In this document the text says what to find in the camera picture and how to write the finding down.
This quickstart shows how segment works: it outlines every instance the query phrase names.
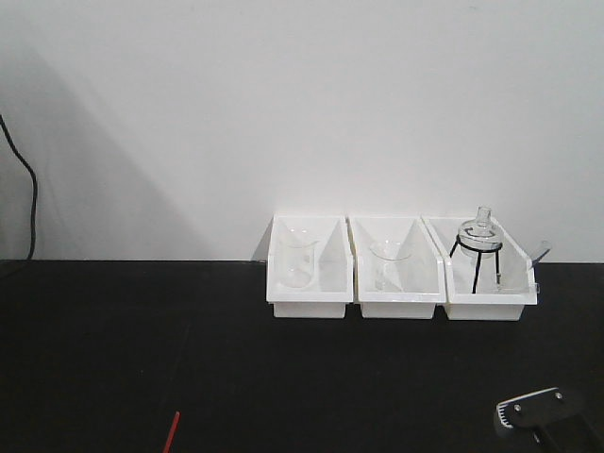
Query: metal stand leg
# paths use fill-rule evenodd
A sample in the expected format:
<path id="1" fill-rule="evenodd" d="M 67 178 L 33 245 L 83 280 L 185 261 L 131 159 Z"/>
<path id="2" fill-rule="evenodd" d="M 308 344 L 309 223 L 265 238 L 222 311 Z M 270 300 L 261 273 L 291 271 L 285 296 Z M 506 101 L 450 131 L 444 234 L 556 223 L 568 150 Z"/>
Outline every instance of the metal stand leg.
<path id="1" fill-rule="evenodd" d="M 478 272 L 480 271 L 480 262 L 482 261 L 482 252 L 478 252 L 476 260 L 476 273 L 474 274 L 474 285 L 472 285 L 472 294 L 476 294 L 476 284 L 478 283 Z"/>
<path id="2" fill-rule="evenodd" d="M 453 244 L 453 248 L 451 249 L 451 253 L 449 253 L 449 257 L 453 257 L 453 252 L 455 251 L 455 249 L 457 248 L 458 243 L 460 243 L 460 238 L 458 236 L 458 238 L 455 240 L 455 243 Z"/>
<path id="3" fill-rule="evenodd" d="M 495 251 L 495 279 L 497 286 L 501 284 L 501 273 L 499 272 L 499 250 Z"/>

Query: white wall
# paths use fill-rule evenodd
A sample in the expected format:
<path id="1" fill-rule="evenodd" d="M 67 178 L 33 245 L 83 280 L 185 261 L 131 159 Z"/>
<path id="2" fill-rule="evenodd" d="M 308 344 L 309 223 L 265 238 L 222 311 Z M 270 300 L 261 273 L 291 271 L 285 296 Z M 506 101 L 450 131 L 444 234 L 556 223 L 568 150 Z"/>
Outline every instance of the white wall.
<path id="1" fill-rule="evenodd" d="M 248 260 L 276 210 L 487 204 L 602 261 L 602 24 L 599 0 L 0 0 L 36 256 Z M 10 258 L 29 183 L 0 143 Z"/>

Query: black tripod stand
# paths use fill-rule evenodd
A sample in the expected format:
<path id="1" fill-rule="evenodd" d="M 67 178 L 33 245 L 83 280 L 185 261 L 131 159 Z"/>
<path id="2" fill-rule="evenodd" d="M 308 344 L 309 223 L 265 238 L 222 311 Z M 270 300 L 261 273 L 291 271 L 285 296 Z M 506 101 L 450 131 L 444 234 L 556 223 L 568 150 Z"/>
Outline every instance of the black tripod stand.
<path id="1" fill-rule="evenodd" d="M 476 285 L 478 283 L 478 272 L 480 271 L 480 263 L 482 262 L 483 253 L 495 252 L 495 275 L 496 275 L 496 279 L 497 279 L 497 285 L 501 282 L 501 274 L 499 273 L 499 250 L 501 250 L 501 247 L 503 247 L 503 243 L 498 243 L 495 246 L 495 248 L 492 250 L 486 250 L 486 251 L 479 250 L 477 248 L 470 247 L 469 245 L 466 245 L 465 243 L 462 243 L 460 241 L 460 235 L 458 234 L 455 238 L 455 243 L 453 244 L 451 253 L 449 253 L 449 257 L 453 257 L 453 252 L 455 252 L 455 249 L 457 248 L 458 245 L 460 245 L 462 248 L 465 248 L 466 250 L 471 250 L 473 252 L 478 253 L 478 258 L 476 260 L 476 270 L 474 272 L 474 284 L 472 285 L 472 294 L 476 294 Z"/>

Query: white plastic tray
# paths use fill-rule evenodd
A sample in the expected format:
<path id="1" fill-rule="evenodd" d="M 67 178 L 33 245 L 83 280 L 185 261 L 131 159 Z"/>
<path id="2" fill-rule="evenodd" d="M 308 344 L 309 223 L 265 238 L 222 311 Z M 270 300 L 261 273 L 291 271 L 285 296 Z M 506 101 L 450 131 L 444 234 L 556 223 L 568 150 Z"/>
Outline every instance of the white plastic tray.
<path id="1" fill-rule="evenodd" d="M 526 305 L 537 304 L 537 285 L 530 258 L 495 218 L 492 220 L 504 236 L 499 252 L 501 289 L 495 284 L 495 258 L 483 256 L 476 294 L 472 294 L 475 263 L 460 247 L 452 259 L 449 257 L 459 225 L 470 218 L 423 216 L 422 219 L 445 263 L 445 311 L 449 319 L 517 321 Z"/>
<path id="2" fill-rule="evenodd" d="M 350 217 L 357 258 L 357 295 L 365 318 L 430 319 L 436 304 L 446 301 L 443 258 L 419 217 Z M 387 284 L 377 284 L 383 261 L 372 243 L 400 243 L 396 252 L 407 257 L 392 263 Z"/>
<path id="3" fill-rule="evenodd" d="M 305 230 L 316 241 L 314 272 L 308 285 L 282 283 L 277 256 L 290 230 Z M 353 258 L 343 216 L 276 215 L 269 245 L 266 300 L 277 318 L 344 318 L 353 301 Z"/>

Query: glass flask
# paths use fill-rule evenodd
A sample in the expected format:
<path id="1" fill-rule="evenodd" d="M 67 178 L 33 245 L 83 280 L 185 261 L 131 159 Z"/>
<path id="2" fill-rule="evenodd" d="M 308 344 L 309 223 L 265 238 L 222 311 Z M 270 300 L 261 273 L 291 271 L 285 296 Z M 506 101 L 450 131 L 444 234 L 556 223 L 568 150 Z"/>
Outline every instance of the glass flask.
<path id="1" fill-rule="evenodd" d="M 475 219 L 463 222 L 458 229 L 458 235 L 461 245 L 470 247 L 474 250 L 489 253 L 494 252 L 501 247 L 503 234 L 501 229 L 491 220 L 491 208 L 481 206 Z M 476 251 L 461 247 L 463 253 L 474 258 Z M 483 258 L 489 258 L 492 254 L 484 255 Z"/>

